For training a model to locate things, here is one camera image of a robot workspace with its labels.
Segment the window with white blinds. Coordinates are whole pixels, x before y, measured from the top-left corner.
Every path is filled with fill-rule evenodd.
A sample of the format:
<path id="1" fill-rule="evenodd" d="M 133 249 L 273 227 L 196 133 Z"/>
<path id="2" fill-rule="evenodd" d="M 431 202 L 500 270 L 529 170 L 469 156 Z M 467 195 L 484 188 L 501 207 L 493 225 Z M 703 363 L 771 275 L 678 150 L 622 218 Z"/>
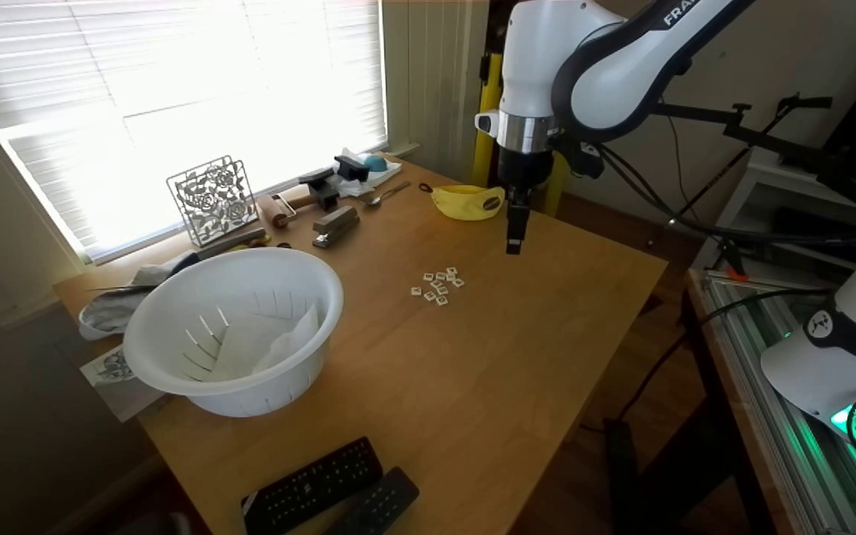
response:
<path id="1" fill-rule="evenodd" d="M 203 163 L 259 193 L 384 148 L 384 85 L 383 0 L 0 0 L 0 141 L 93 259 Z"/>

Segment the white shelf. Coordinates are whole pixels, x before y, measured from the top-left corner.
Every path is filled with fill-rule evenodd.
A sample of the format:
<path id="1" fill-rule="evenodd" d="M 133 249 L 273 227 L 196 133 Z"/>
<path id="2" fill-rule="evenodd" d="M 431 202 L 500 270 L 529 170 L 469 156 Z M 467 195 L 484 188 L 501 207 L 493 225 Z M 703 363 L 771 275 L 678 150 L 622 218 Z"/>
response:
<path id="1" fill-rule="evenodd" d="M 755 149 L 739 185 L 718 217 L 720 227 L 751 233 L 774 233 L 777 210 L 792 209 L 856 226 L 856 204 L 797 167 L 784 166 L 780 158 Z M 825 253 L 792 244 L 740 246 L 746 274 L 807 285 L 842 283 L 856 270 L 856 253 Z"/>

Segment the wooden rolling pin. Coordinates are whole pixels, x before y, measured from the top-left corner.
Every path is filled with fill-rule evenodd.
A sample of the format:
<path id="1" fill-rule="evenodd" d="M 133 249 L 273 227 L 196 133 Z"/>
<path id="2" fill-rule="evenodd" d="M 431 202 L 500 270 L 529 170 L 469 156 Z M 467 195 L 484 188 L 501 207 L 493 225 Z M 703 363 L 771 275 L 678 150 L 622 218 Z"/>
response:
<path id="1" fill-rule="evenodd" d="M 297 186 L 281 193 L 265 193 L 256 203 L 267 223 L 275 228 L 286 228 L 298 219 L 300 210 L 316 203 L 316 196 L 308 187 Z"/>

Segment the grey cloth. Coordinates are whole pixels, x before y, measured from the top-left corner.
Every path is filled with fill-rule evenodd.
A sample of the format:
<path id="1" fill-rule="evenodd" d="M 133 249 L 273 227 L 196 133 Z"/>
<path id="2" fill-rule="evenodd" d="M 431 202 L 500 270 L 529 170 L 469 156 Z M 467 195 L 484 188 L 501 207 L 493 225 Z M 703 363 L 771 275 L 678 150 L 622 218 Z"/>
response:
<path id="1" fill-rule="evenodd" d="M 173 274 L 174 263 L 144 265 L 125 287 L 102 289 L 78 315 L 78 331 L 86 341 L 123 334 L 140 303 Z"/>

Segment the card with floral drawing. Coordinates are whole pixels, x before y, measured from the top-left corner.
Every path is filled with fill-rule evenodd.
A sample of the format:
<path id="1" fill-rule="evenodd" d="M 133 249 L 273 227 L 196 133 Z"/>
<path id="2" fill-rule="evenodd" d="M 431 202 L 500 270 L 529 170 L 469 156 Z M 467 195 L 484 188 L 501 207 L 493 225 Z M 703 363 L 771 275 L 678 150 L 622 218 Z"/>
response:
<path id="1" fill-rule="evenodd" d="M 166 397 L 147 386 L 128 364 L 121 345 L 80 366 L 79 372 L 119 422 L 129 422 Z"/>

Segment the yellow banana-shaped case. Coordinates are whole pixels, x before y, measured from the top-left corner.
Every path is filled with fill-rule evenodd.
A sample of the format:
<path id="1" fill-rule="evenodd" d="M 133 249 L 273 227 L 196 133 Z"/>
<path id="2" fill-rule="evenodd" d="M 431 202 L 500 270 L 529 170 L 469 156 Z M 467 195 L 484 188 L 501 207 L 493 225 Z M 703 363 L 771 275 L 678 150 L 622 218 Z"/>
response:
<path id="1" fill-rule="evenodd" d="M 430 197 L 443 215 L 461 222 L 482 222 L 499 213 L 505 200 L 503 187 L 454 185 L 434 187 Z"/>

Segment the large black remote control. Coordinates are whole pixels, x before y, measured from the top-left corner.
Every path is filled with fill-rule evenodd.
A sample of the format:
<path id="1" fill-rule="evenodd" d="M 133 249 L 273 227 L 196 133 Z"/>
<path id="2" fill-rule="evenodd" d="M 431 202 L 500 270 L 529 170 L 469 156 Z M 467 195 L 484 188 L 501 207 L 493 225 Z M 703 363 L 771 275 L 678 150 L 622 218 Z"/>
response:
<path id="1" fill-rule="evenodd" d="M 350 441 L 242 498 L 247 535 L 286 535 L 381 478 L 371 441 Z"/>

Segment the white cloth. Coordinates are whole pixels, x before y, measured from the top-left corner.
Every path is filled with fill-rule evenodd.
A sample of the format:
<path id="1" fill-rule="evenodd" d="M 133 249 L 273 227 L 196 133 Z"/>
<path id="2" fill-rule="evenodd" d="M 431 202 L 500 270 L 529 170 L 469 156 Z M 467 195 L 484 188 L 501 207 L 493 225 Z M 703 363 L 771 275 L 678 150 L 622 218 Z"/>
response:
<path id="1" fill-rule="evenodd" d="M 340 155 L 344 155 L 347 157 L 351 157 L 355 159 L 357 162 L 362 163 L 363 159 L 367 155 L 379 155 L 388 162 L 388 170 L 384 173 L 369 173 L 368 180 L 365 183 L 360 183 L 357 181 L 346 181 L 337 176 L 335 173 L 334 176 L 330 177 L 330 183 L 337 188 L 337 192 L 340 194 L 341 198 L 347 197 L 363 197 L 367 194 L 374 192 L 380 185 L 387 182 L 393 176 L 397 175 L 401 172 L 402 165 L 401 163 L 391 161 L 387 158 L 387 156 L 382 155 L 380 152 L 361 152 L 356 153 L 347 148 L 343 148 Z M 334 172 L 337 170 L 337 163 L 333 163 L 332 169 Z"/>

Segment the brown stapler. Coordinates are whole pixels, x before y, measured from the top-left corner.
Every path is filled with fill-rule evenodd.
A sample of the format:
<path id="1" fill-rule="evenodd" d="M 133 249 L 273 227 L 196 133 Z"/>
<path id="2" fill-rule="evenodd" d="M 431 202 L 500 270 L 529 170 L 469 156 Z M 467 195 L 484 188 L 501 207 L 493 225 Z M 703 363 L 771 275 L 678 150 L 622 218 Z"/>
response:
<path id="1" fill-rule="evenodd" d="M 342 240 L 359 223 L 357 210 L 351 206 L 342 206 L 313 223 L 313 231 L 317 236 L 312 241 L 312 246 L 329 248 Z"/>

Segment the metal floral napkin holder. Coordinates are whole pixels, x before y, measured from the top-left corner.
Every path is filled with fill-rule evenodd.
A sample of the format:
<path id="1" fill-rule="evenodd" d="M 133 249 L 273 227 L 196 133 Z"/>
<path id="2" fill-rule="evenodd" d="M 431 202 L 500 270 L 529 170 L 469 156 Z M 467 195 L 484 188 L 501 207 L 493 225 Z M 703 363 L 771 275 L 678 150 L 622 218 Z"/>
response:
<path id="1" fill-rule="evenodd" d="M 220 240 L 259 217 L 244 163 L 229 155 L 170 176 L 164 183 L 196 247 Z"/>

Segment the small black remote control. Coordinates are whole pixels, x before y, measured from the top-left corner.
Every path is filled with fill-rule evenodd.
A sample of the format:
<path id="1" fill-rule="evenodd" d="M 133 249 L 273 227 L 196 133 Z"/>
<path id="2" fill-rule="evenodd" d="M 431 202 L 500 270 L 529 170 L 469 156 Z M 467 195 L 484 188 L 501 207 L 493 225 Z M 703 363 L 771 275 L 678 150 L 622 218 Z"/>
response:
<path id="1" fill-rule="evenodd" d="M 418 496 L 414 481 L 400 467 L 393 467 L 322 535 L 385 535 Z"/>

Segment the white plastic colander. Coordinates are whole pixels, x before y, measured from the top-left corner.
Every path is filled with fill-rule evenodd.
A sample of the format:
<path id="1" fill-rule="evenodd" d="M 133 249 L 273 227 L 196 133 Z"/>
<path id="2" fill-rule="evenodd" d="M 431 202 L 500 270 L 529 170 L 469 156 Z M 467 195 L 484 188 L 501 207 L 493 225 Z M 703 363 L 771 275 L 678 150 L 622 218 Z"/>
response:
<path id="1" fill-rule="evenodd" d="M 344 304 L 322 259 L 252 248 L 188 267 L 130 318 L 123 353 L 147 386 L 231 418 L 272 413 L 318 378 Z"/>

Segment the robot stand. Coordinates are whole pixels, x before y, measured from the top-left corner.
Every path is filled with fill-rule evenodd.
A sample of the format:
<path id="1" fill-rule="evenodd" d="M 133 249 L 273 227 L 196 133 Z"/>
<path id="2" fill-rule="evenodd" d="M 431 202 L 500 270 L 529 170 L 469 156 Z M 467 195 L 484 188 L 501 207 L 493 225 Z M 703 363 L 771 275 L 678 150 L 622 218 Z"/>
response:
<path id="1" fill-rule="evenodd" d="M 701 331 L 770 515 L 765 532 L 856 535 L 856 451 L 775 392 L 760 366 L 762 352 L 797 334 L 821 297 L 744 304 L 744 298 L 780 285 L 740 283 L 700 270 L 688 270 L 685 282 L 697 317 L 727 308 Z"/>

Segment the metal spoon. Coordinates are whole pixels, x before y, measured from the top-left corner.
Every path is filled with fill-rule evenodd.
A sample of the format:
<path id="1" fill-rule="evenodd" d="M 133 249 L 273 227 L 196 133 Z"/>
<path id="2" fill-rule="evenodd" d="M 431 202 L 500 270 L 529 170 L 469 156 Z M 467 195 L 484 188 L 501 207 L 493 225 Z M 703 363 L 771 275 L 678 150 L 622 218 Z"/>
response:
<path id="1" fill-rule="evenodd" d="M 407 187 L 410 186 L 410 181 L 404 181 L 402 183 L 399 183 L 398 185 L 394 185 L 393 187 L 390 187 L 390 189 L 385 189 L 384 192 L 378 193 L 375 197 L 364 200 L 363 206 L 367 207 L 367 209 L 377 209 L 377 207 L 380 207 L 384 201 L 388 200 L 393 195 L 399 192 L 403 192 L 405 189 L 407 189 Z"/>

